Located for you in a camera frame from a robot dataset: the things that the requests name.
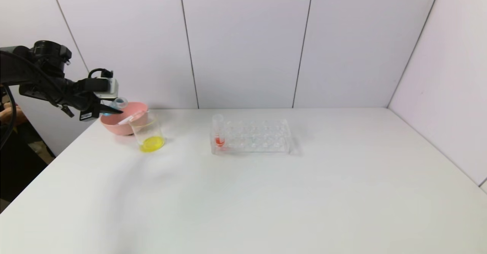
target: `pink bowl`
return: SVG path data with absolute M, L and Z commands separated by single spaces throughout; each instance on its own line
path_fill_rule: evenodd
M 119 125 L 118 122 L 122 121 L 123 119 L 129 117 L 132 114 L 137 112 L 146 112 L 148 111 L 148 106 L 141 102 L 129 102 L 129 104 L 122 109 L 123 113 L 121 114 L 112 114 L 110 116 L 102 115 L 100 117 L 101 123 L 113 134 L 116 135 L 130 135 L 134 132 L 132 131 L 132 127 L 127 122 L 125 124 Z

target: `white wall panel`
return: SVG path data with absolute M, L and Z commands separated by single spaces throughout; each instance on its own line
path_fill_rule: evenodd
M 64 67 L 66 78 L 77 81 L 88 75 L 56 0 L 0 0 L 0 14 L 0 47 L 31 48 L 38 40 L 55 41 L 73 53 L 71 65 Z M 19 95 L 17 86 L 10 89 L 15 102 L 56 155 L 91 124 L 80 122 L 76 110 L 73 110 L 75 117 L 69 118 L 46 101 Z
M 196 108 L 181 0 L 59 0 L 89 69 L 113 70 L 121 96 Z
M 386 107 L 434 0 L 312 0 L 294 107 Z
M 309 0 L 183 0 L 200 108 L 291 107 Z
M 391 110 L 480 184 L 487 176 L 487 0 L 436 0 Z

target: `tabletop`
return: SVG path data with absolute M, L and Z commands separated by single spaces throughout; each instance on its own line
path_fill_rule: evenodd
M 387 109 L 157 112 L 153 153 L 90 126 L 0 214 L 0 253 L 487 253 L 487 195 Z M 291 154 L 213 155 L 216 113 L 287 119 Z

